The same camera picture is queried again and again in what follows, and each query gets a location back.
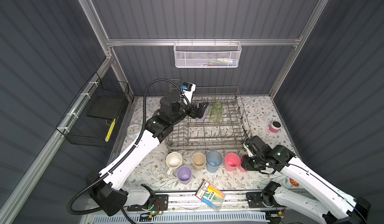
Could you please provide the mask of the lilac cup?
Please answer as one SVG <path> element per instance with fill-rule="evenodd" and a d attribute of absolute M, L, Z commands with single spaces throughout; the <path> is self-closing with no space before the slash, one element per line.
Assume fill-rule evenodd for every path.
<path fill-rule="evenodd" d="M 207 112 L 208 112 L 208 110 L 206 109 L 206 110 L 204 111 L 204 114 L 203 114 L 202 118 L 197 118 L 197 121 L 198 121 L 198 122 L 203 122 L 203 121 L 205 121 L 205 119 L 207 118 Z"/>

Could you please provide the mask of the green translucent cup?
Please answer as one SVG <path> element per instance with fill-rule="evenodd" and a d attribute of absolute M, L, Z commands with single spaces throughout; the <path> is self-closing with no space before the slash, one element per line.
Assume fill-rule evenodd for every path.
<path fill-rule="evenodd" d="M 220 122 L 222 119 L 223 114 L 223 104 L 221 102 L 214 102 L 211 114 L 210 114 L 210 121 L 211 122 Z"/>

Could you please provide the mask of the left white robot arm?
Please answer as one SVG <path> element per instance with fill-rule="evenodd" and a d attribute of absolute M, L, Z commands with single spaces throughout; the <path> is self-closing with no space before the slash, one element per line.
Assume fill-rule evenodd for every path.
<path fill-rule="evenodd" d="M 97 208 L 90 210 L 91 213 L 104 211 L 110 217 L 118 213 L 128 200 L 140 206 L 148 202 L 151 194 L 147 188 L 142 188 L 145 195 L 136 201 L 134 194 L 123 190 L 123 186 L 144 157 L 173 132 L 175 125 L 186 117 L 203 117 L 208 103 L 192 103 L 195 89 L 195 84 L 184 82 L 174 93 L 161 98 L 160 108 L 151 118 L 143 119 L 140 133 L 129 147 L 104 169 L 87 176 L 86 191 L 98 204 Z"/>

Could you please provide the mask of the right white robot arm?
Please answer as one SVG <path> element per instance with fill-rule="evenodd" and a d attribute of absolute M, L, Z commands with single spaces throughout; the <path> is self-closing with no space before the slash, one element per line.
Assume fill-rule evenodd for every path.
<path fill-rule="evenodd" d="M 292 151 L 282 145 L 271 148 L 258 136 L 246 138 L 244 144 L 248 156 L 243 158 L 242 168 L 249 172 L 283 174 L 298 182 L 314 198 L 309 199 L 269 182 L 256 199 L 264 206 L 293 209 L 320 224 L 365 224 L 371 204 L 364 198 L 354 198 L 319 176 Z"/>

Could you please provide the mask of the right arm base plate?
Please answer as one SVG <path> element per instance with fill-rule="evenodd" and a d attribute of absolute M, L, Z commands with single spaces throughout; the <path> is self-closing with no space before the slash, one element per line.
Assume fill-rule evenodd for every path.
<path fill-rule="evenodd" d="M 275 198 L 275 193 L 264 193 L 264 192 L 247 192 L 246 199 L 249 208 L 282 208 Z"/>

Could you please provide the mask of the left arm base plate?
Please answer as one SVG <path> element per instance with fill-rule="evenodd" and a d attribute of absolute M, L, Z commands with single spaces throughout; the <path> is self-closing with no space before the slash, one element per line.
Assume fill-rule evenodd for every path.
<path fill-rule="evenodd" d="M 166 211 L 168 209 L 169 195 L 155 194 L 151 195 L 144 205 L 125 206 L 124 209 L 128 212 L 141 211 Z"/>

